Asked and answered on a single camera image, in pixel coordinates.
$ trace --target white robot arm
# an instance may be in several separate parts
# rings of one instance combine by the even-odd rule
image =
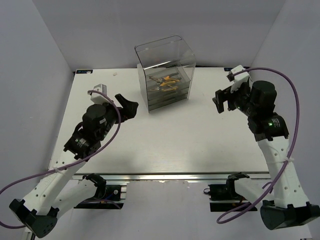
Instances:
[[[94,87],[95,91],[107,93],[103,84]],[[136,116],[138,103],[126,100],[121,94],[115,98],[122,107],[118,107],[121,123]],[[111,127],[119,123],[116,109],[107,99],[97,93],[91,94],[95,103],[89,106],[71,138],[64,145],[64,150],[53,169],[55,173],[45,176],[38,185],[23,199],[14,199],[10,209],[16,217],[27,226],[38,238],[48,235],[57,224],[58,219],[80,202],[89,199],[101,199],[106,193],[106,181],[97,174],[84,177],[80,184],[61,193],[73,175],[86,164],[67,167],[91,157],[100,147]]]
[[[287,158],[289,132],[285,120],[274,112],[275,86],[267,81],[252,83],[243,70],[241,65],[232,69],[227,77],[233,85],[216,91],[212,100],[219,113],[224,111],[227,101],[229,111],[239,109],[248,117],[248,127],[264,155],[271,179],[279,178],[273,187],[274,194],[267,194],[262,201],[258,199],[264,191],[243,173],[229,176],[226,191],[232,197],[243,196],[250,203],[257,202],[262,220],[270,230],[304,225],[320,217],[320,208],[310,204],[293,159]]]

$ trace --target white table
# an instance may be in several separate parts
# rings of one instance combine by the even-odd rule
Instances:
[[[120,93],[138,102],[137,115],[123,123],[115,140],[78,173],[267,172],[247,117],[236,110],[218,114],[212,101],[215,91],[230,85],[226,75],[222,67],[196,68],[188,100],[148,113],[137,69],[94,69],[91,74],[76,74],[51,162],[59,158],[75,126],[93,104],[87,91],[105,84],[110,98]],[[113,126],[106,139],[115,129]]]

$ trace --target gray wall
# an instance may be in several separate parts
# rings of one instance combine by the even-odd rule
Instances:
[[[254,67],[275,68],[294,82],[300,99],[300,128],[292,157],[310,202],[320,205],[320,1],[287,0],[265,39]],[[273,81],[278,91],[277,112],[288,123],[291,136],[295,102],[290,86],[273,73],[257,72],[255,79]],[[320,239],[320,219],[309,224]]]
[[[134,46],[171,34],[198,65],[251,65],[285,0],[33,0],[71,69],[132,68]]]
[[[0,188],[48,166],[73,75],[31,0],[0,1]],[[9,210],[36,184],[0,196],[1,221],[21,225]],[[0,239],[22,230],[0,227]]]

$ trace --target clear plastic box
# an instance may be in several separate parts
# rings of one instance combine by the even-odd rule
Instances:
[[[196,57],[180,36],[137,45],[140,90],[148,111],[187,99]]]

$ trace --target purple wire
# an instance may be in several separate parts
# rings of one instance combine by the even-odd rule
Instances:
[[[296,112],[295,112],[295,126],[294,126],[294,133],[293,133],[292,143],[291,143],[291,146],[290,146],[289,151],[287,153],[287,158],[289,159],[291,157],[291,154],[292,154],[294,148],[295,148],[297,137],[298,137],[298,129],[299,129],[300,103],[299,103],[299,97],[298,97],[297,89],[296,89],[294,83],[290,80],[289,77],[287,77],[285,74],[283,74],[280,71],[277,71],[277,70],[274,70],[274,69],[268,68],[268,67],[252,67],[252,68],[248,68],[248,69],[245,69],[245,70],[242,70],[242,71],[239,71],[239,72],[235,73],[234,76],[237,76],[237,75],[245,73],[245,72],[250,72],[250,71],[253,71],[253,70],[265,70],[265,71],[269,71],[269,72],[273,72],[275,74],[278,74],[278,75],[280,75],[281,77],[283,77],[284,79],[287,80],[287,82],[290,84],[290,86],[291,86],[291,88],[293,90],[294,98],[295,98]],[[273,190],[273,188],[276,185],[277,181],[279,180],[279,178],[281,177],[281,175],[285,171],[286,166],[288,165],[288,163],[289,162],[287,160],[285,160],[283,162],[282,168],[280,169],[278,174],[275,176],[274,180],[270,183],[270,186],[264,191],[264,193],[256,201],[254,201],[253,203],[247,202],[246,204],[243,204],[241,206],[238,206],[238,207],[236,207],[234,209],[231,209],[231,210],[223,213],[220,217],[218,217],[218,219],[216,220],[216,223],[217,224],[228,223],[228,222],[230,222],[230,221],[232,221],[234,219],[237,219],[238,217],[242,216],[243,214],[247,213],[251,209],[253,209],[262,199],[265,198],[265,196],[268,193],[270,193]],[[228,215],[229,213],[232,213],[232,212],[237,211],[239,209],[242,209],[244,207],[246,207],[246,209],[244,209],[243,211],[237,213],[236,215],[231,216],[228,219],[221,220],[224,216]]]
[[[103,145],[101,148],[99,148],[96,152],[94,152],[93,154],[79,160],[79,161],[76,161],[74,163],[70,163],[70,164],[67,164],[65,166],[61,166],[61,167],[58,167],[57,169],[60,170],[60,171],[63,171],[67,168],[70,168],[70,167],[73,167],[75,165],[78,165],[80,163],[83,163],[84,161],[88,161],[90,158],[94,157],[95,155],[97,155],[98,153],[100,153],[102,150],[104,150],[116,137],[116,135],[118,134],[119,132],[119,129],[120,129],[120,125],[121,125],[121,115],[120,115],[120,112],[117,108],[117,106],[115,105],[115,103],[104,93],[102,92],[99,92],[99,91],[95,91],[95,90],[89,90],[88,91],[88,94],[91,94],[91,93],[96,93],[96,94],[100,94],[102,95],[104,98],[106,98],[110,103],[111,105],[114,107],[114,109],[116,110],[116,113],[118,115],[118,126],[114,132],[114,134],[112,135],[112,137],[110,138],[110,140],[105,144]],[[8,188],[11,188],[12,186],[16,185],[16,184],[19,184],[21,182],[24,182],[24,181],[27,181],[27,180],[30,180],[30,179],[34,179],[34,178],[37,178],[37,177],[41,177],[41,176],[44,176],[44,175],[50,175],[50,174],[54,174],[56,172],[55,169],[52,169],[52,170],[49,170],[49,171],[45,171],[45,172],[42,172],[42,173],[37,173],[37,174],[34,174],[34,175],[31,175],[31,176],[27,176],[25,178],[22,178],[20,180],[17,180],[17,181],[14,181],[12,183],[10,183],[9,185],[5,186],[4,188],[2,188],[0,190],[0,195],[5,191],[7,190]],[[24,228],[25,226],[24,225],[21,225],[21,226],[10,226],[10,225],[7,225],[5,223],[3,223],[2,221],[0,221],[0,226],[6,228],[6,229],[22,229]]]
[[[262,189],[265,189],[269,184],[272,184],[272,181],[267,182],[265,185],[262,186]]]

